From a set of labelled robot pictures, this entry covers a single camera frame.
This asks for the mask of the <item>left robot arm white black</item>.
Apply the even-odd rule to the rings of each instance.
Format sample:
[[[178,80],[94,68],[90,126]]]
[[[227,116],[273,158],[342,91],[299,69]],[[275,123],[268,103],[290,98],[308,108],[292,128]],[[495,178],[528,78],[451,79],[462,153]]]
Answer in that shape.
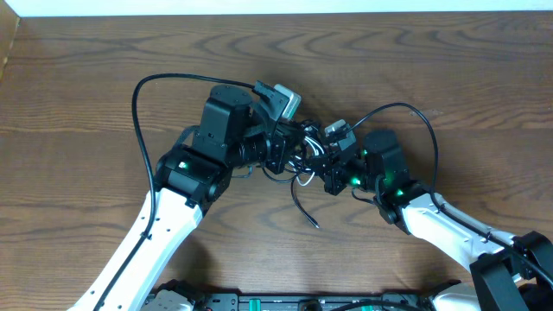
[[[252,91],[258,100],[235,86],[212,88],[191,145],[179,141],[160,158],[135,223],[73,309],[138,310],[177,248],[226,191],[234,169],[260,163],[283,172],[302,141],[291,122],[302,98],[262,82]]]

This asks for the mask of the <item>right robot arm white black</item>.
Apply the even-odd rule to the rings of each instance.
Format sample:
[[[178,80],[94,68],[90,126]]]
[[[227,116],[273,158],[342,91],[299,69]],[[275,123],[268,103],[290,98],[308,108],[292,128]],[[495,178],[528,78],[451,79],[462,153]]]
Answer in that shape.
[[[428,310],[550,310],[552,243],[543,234],[501,231],[465,214],[434,188],[410,178],[395,133],[376,130],[358,145],[349,129],[325,130],[310,166],[330,194],[347,186],[372,192],[381,217],[437,247],[473,283],[430,295]]]

